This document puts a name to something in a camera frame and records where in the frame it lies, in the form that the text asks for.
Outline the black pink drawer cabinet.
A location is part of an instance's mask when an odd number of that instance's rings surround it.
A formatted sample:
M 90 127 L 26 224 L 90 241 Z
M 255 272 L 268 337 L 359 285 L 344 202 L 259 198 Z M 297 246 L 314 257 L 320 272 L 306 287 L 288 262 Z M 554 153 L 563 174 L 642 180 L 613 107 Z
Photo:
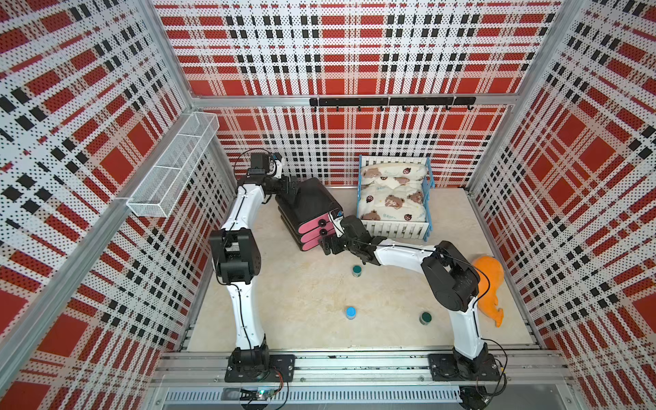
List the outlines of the black pink drawer cabinet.
M 343 208 L 324 184 L 316 178 L 297 185 L 295 195 L 277 195 L 278 211 L 300 251 L 319 245 L 326 236 L 335 234 L 332 218 L 343 215 Z

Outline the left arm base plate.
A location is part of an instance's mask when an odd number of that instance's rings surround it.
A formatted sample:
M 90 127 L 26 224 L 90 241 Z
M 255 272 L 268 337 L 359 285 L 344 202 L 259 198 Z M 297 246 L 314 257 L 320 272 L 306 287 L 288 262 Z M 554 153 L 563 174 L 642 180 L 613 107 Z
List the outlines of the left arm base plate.
M 226 383 L 291 382 L 295 373 L 295 355 L 251 355 L 234 352 L 228 359 Z

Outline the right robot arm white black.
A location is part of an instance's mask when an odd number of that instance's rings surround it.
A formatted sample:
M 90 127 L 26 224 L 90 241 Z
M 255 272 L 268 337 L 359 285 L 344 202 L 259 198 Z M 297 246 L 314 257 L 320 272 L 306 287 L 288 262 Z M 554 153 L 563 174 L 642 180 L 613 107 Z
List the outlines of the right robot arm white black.
M 335 222 L 335 232 L 319 240 L 327 255 L 349 251 L 363 264 L 404 268 L 422 273 L 435 299 L 449 311 L 454 334 L 451 355 L 433 355 L 435 380 L 484 381 L 498 376 L 494 357 L 478 325 L 479 283 L 482 273 L 466 260 L 454 244 L 432 246 L 398 243 L 373 236 L 353 215 Z

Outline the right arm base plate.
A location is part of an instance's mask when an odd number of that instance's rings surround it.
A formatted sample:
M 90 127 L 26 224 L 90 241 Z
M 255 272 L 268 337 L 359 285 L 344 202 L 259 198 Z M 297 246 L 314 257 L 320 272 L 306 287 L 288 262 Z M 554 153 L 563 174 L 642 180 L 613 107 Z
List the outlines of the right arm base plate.
M 430 354 L 428 364 L 433 381 L 497 381 L 501 376 L 495 357 L 485 352 L 475 360 L 456 353 Z

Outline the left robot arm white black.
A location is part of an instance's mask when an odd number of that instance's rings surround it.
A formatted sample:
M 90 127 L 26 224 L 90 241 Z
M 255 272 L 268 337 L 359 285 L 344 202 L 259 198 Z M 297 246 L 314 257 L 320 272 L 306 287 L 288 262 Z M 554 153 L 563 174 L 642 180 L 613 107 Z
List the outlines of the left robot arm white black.
M 251 175 L 237 187 L 227 220 L 210 234 L 212 267 L 219 285 L 229 292 L 236 326 L 235 348 L 228 358 L 227 383 L 259 383 L 293 379 L 295 355 L 273 355 L 256 302 L 256 279 L 262 259 L 252 227 L 269 197 L 294 196 L 293 177 Z

